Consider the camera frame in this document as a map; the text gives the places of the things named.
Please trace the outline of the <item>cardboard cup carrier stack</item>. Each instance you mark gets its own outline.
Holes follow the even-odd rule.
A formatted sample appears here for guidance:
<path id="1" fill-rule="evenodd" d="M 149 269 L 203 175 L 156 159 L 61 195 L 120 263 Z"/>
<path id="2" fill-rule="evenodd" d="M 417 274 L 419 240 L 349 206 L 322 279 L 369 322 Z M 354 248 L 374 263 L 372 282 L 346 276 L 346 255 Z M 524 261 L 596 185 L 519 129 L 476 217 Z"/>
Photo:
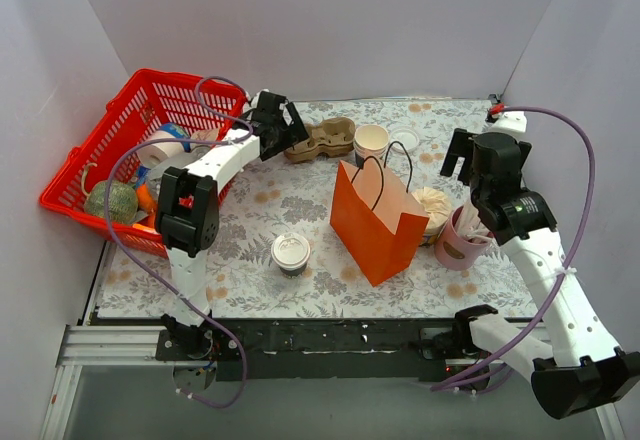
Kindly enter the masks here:
<path id="1" fill-rule="evenodd" d="M 354 149 L 355 123 L 347 117 L 325 119 L 317 125 L 304 124 L 308 138 L 284 151 L 292 163 L 311 161 L 319 155 L 342 157 Z"/>

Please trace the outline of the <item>stack of paper cups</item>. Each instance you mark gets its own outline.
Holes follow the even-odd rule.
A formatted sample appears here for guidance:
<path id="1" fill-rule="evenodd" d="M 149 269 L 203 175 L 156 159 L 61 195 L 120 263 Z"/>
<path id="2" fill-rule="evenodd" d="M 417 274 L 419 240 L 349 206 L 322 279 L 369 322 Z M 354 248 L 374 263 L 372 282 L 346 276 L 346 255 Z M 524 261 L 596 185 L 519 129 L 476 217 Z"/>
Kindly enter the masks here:
<path id="1" fill-rule="evenodd" d="M 363 165 L 369 156 L 381 159 L 389 146 L 389 132 L 380 125 L 361 125 L 354 134 L 355 162 L 358 167 Z"/>

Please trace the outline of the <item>orange paper bag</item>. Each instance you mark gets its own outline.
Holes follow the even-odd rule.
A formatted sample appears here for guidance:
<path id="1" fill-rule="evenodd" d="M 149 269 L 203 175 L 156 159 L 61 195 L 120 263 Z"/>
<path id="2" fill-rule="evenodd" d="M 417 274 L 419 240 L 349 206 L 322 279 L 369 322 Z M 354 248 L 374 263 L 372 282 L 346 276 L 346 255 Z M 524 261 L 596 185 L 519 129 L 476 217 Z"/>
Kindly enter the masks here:
<path id="1" fill-rule="evenodd" d="M 410 266 L 428 223 L 424 207 L 385 160 L 338 164 L 330 225 L 371 286 Z"/>

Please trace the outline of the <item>white plastic cup lid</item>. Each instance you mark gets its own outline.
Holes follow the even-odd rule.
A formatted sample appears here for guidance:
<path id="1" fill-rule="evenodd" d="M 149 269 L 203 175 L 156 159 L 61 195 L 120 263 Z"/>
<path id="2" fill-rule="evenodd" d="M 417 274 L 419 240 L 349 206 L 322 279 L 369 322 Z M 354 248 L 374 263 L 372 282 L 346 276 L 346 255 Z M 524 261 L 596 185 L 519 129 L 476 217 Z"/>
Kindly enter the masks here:
<path id="1" fill-rule="evenodd" d="M 304 266 L 310 257 L 311 248 L 307 239 L 295 232 L 278 236 L 272 246 L 271 255 L 276 264 L 286 270 Z"/>

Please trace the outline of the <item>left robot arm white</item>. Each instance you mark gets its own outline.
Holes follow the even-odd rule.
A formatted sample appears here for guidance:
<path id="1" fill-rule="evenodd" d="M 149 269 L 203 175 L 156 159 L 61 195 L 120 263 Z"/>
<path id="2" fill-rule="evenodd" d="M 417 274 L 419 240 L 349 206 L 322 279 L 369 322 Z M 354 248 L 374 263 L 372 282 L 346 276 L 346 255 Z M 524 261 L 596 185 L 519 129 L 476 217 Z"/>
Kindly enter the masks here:
<path id="1" fill-rule="evenodd" d="M 219 194 L 243 168 L 266 161 L 308 138 L 292 102 L 262 91 L 235 125 L 200 158 L 184 167 L 170 167 L 159 187 L 156 230 L 171 268 L 169 284 L 177 306 L 161 317 L 171 341 L 193 360 L 213 349 L 204 326 L 210 306 L 206 295 L 206 258 L 219 233 Z"/>

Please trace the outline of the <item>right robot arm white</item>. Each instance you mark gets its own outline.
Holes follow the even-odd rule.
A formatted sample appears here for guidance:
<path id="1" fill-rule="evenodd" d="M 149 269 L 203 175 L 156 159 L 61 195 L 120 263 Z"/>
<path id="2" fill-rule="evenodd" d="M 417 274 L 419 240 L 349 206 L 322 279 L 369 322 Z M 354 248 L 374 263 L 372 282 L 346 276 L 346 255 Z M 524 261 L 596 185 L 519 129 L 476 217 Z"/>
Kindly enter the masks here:
<path id="1" fill-rule="evenodd" d="M 516 266 L 538 307 L 548 342 L 517 329 L 480 305 L 458 312 L 454 349 L 464 357 L 487 351 L 529 380 L 542 409 L 555 419 L 614 403 L 639 381 L 639 355 L 626 352 L 599 320 L 569 266 L 557 223 L 544 198 L 521 184 L 530 144 L 490 131 L 455 130 L 441 169 L 471 188 L 471 200 L 500 250 Z"/>

